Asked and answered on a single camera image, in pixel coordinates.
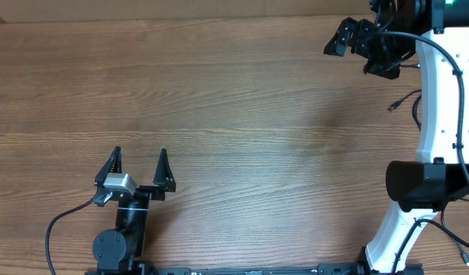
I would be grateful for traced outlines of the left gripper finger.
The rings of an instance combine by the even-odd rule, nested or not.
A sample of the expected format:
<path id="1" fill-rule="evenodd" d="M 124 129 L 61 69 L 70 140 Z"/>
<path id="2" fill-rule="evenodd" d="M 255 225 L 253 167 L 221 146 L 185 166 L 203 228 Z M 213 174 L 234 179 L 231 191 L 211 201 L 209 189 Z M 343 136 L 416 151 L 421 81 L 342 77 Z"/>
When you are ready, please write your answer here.
<path id="1" fill-rule="evenodd" d="M 95 185 L 104 186 L 105 179 L 109 173 L 121 173 L 121 148 L 116 146 L 109 156 L 108 160 L 102 166 L 101 170 L 95 176 Z"/>
<path id="2" fill-rule="evenodd" d="M 160 190 L 174 193 L 176 192 L 176 181 L 173 178 L 173 172 L 170 169 L 167 149 L 161 148 L 159 160 L 154 174 L 153 184 Z"/>

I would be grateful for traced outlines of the black cable white plug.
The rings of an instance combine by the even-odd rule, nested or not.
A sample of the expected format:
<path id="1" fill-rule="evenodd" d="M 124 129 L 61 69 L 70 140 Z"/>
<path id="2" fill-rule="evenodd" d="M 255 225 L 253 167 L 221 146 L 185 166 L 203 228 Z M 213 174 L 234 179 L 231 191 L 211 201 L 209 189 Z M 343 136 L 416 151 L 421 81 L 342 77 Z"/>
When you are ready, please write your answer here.
<path id="1" fill-rule="evenodd" d="M 440 222 L 441 222 L 441 225 L 445 228 L 446 227 L 446 223 L 445 223 L 445 210 L 446 209 L 443 209 L 441 211 L 441 214 L 440 214 Z M 469 257 L 466 253 L 466 251 L 463 249 L 463 246 L 461 245 L 460 242 L 456 241 L 455 239 L 452 238 L 452 241 L 455 243 L 455 245 L 457 246 L 458 248 L 458 251 L 461 255 L 461 259 L 463 260 L 464 264 L 469 267 Z"/>

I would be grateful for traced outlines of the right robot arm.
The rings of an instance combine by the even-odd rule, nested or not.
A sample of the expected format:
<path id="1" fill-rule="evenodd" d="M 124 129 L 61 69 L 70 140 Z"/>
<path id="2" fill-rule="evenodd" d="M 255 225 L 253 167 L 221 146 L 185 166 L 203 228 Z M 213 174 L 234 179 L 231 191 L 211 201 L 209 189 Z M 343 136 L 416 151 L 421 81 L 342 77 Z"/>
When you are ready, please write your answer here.
<path id="1" fill-rule="evenodd" d="M 386 171 L 390 205 L 375 237 L 353 264 L 320 264 L 320 274 L 421 274 L 406 258 L 448 203 L 469 196 L 469 0 L 372 1 L 376 17 L 344 19 L 324 52 L 356 53 L 364 72 L 396 79 L 419 58 L 420 140 L 414 161 Z"/>

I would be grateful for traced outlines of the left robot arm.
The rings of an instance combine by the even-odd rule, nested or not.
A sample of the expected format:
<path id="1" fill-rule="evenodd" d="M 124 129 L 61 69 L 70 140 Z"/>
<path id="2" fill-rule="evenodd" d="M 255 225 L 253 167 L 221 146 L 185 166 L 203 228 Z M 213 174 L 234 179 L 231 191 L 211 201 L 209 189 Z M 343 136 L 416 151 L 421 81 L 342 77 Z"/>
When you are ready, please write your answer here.
<path id="1" fill-rule="evenodd" d="M 122 171 L 121 148 L 115 147 L 95 176 L 97 192 L 92 199 L 98 207 L 117 202 L 115 227 L 100 232 L 92 244 L 97 261 L 95 274 L 155 274 L 150 261 L 142 260 L 147 233 L 149 202 L 163 201 L 176 191 L 167 150 L 160 151 L 154 179 L 150 185 L 138 185 Z"/>

